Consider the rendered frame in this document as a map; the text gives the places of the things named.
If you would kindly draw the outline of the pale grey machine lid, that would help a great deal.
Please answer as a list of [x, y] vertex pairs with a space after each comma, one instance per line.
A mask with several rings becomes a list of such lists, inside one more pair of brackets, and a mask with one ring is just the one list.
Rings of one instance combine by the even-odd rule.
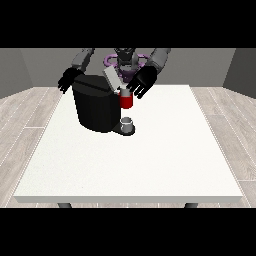
[[103, 70], [103, 75], [106, 78], [111, 90], [116, 92], [121, 86], [122, 82], [119, 79], [116, 70], [113, 66], [109, 66]]

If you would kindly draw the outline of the small grey cup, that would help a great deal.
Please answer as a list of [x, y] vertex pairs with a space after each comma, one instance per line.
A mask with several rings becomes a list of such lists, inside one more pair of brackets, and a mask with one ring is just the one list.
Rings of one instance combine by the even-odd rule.
[[129, 133], [133, 129], [133, 121], [130, 117], [123, 117], [120, 120], [121, 131], [124, 133]]

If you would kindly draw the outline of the black coffee machine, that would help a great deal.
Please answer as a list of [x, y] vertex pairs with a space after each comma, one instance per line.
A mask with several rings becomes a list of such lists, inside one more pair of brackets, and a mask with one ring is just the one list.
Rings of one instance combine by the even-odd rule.
[[116, 132], [123, 136], [135, 133], [121, 131], [119, 95], [111, 90], [106, 78], [98, 75], [79, 75], [72, 84], [78, 120], [85, 128], [100, 133]]

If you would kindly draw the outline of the red pod holder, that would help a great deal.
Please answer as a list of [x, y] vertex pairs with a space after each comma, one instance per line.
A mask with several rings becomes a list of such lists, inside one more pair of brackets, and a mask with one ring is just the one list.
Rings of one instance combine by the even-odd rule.
[[119, 95], [120, 107], [123, 109], [129, 109], [133, 106], [133, 94], [130, 93], [128, 96]]

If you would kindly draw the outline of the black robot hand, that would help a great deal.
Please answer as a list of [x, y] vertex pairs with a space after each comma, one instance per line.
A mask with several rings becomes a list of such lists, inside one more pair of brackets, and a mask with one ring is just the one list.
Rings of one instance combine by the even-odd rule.
[[75, 78], [81, 74], [82, 71], [76, 68], [70, 67], [66, 69], [63, 76], [58, 81], [58, 89], [66, 93], [68, 88], [74, 83]]
[[157, 69], [154, 66], [143, 66], [132, 78], [126, 88], [138, 99], [154, 85], [157, 80]]

